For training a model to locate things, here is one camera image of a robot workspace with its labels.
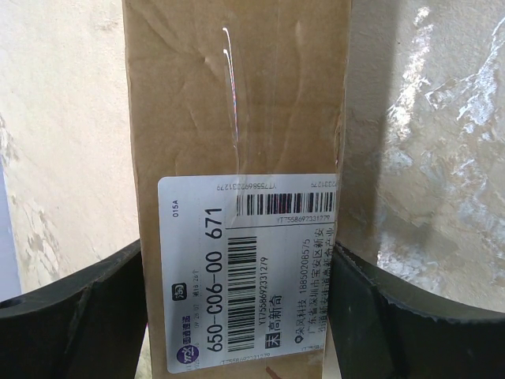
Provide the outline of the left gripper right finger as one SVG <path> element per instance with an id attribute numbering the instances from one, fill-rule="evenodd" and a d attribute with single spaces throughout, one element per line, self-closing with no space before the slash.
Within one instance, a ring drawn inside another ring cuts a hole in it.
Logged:
<path id="1" fill-rule="evenodd" d="M 425 291 L 335 243 L 331 334 L 344 378 L 502 378 L 504 315 Z"/>

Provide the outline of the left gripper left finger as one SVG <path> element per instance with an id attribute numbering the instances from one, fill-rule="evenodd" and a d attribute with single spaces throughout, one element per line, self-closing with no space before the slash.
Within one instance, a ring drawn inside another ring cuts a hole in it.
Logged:
<path id="1" fill-rule="evenodd" d="M 133 378 L 142 343 L 139 242 L 1 303 L 3 378 Z"/>

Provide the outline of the brown cardboard express box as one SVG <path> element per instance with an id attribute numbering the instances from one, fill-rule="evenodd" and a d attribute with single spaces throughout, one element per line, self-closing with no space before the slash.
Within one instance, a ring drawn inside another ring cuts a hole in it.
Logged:
<path id="1" fill-rule="evenodd" d="M 319 378 L 348 1 L 126 1 L 155 378 Z"/>

